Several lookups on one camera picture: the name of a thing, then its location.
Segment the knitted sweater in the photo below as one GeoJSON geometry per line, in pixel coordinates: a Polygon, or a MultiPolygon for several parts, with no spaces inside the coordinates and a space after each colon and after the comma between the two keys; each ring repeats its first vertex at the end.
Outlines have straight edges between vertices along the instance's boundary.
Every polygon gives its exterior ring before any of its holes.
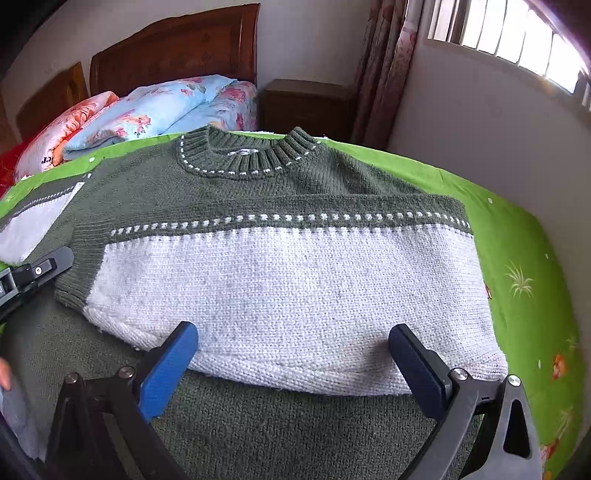
{"type": "MultiPolygon", "coordinates": [[[[61,245],[75,256],[62,303],[140,350],[195,322],[190,368],[234,381],[187,373],[160,423],[196,478],[398,475],[430,424],[406,395],[368,398],[409,392],[387,351],[396,323],[451,366],[506,374],[463,206],[300,129],[270,141],[205,127],[44,184],[5,220],[0,252],[34,260],[61,245]]],[[[63,371],[135,361],[71,309],[28,315],[6,341],[30,397],[55,398],[63,371]],[[37,340],[15,346],[27,328],[37,340]]],[[[50,409],[32,405],[48,425],[50,409]]]]}
{"type": "MultiPolygon", "coordinates": [[[[462,204],[301,129],[261,140],[204,127],[82,180],[49,195],[70,200],[31,257],[70,245],[58,300],[136,348],[190,320],[202,342],[195,370],[401,394],[410,391],[385,339],[406,322],[450,365],[506,374],[462,204]]],[[[10,222],[48,206],[31,203],[10,222]]]]}

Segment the ribbed cuff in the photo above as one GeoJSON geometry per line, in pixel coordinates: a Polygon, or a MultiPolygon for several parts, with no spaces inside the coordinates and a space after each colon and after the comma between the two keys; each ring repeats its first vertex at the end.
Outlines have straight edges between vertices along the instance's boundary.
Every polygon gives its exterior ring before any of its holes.
{"type": "Polygon", "coordinates": [[[56,299],[82,312],[90,289],[103,261],[105,245],[109,241],[111,225],[116,219],[103,219],[80,224],[74,230],[70,245],[74,264],[56,280],[56,299]]]}

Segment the pillow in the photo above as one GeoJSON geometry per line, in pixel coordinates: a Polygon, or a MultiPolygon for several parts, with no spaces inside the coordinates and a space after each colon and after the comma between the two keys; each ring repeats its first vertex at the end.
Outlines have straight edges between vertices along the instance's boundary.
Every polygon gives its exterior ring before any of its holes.
{"type": "Polygon", "coordinates": [[[14,173],[15,181],[59,165],[63,160],[62,142],[79,131],[91,116],[118,99],[113,92],[104,92],[82,100],[62,113],[22,152],[14,173]]]}
{"type": "Polygon", "coordinates": [[[205,88],[206,102],[211,102],[225,87],[236,81],[236,79],[229,79],[228,77],[217,74],[207,75],[205,77],[192,77],[187,80],[198,83],[205,88]]]}
{"type": "MultiPolygon", "coordinates": [[[[215,83],[221,85],[223,82],[217,80],[215,83]]],[[[206,89],[211,92],[215,87],[210,82],[205,85],[208,87],[187,79],[136,88],[76,133],[64,147],[64,159],[80,157],[98,146],[160,135],[206,101],[206,89]]]]}
{"type": "Polygon", "coordinates": [[[256,130],[256,87],[232,82],[212,102],[194,108],[163,134],[190,132],[208,124],[221,130],[256,130]]]}

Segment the wooden nightstand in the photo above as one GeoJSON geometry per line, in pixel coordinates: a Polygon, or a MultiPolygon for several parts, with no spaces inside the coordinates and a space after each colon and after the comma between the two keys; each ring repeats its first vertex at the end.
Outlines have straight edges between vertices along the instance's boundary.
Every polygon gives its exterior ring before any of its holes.
{"type": "Polygon", "coordinates": [[[277,79],[267,85],[261,103],[263,130],[286,134],[302,127],[310,135],[349,141],[353,102],[341,85],[277,79]]]}

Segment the human hand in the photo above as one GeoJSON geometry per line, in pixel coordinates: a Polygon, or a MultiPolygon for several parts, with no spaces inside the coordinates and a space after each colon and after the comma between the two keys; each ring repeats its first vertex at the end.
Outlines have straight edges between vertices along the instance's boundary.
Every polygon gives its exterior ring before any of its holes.
{"type": "Polygon", "coordinates": [[[12,388],[12,371],[10,370],[10,365],[8,362],[4,360],[4,358],[0,358],[0,387],[4,390],[10,391],[12,388]]]}

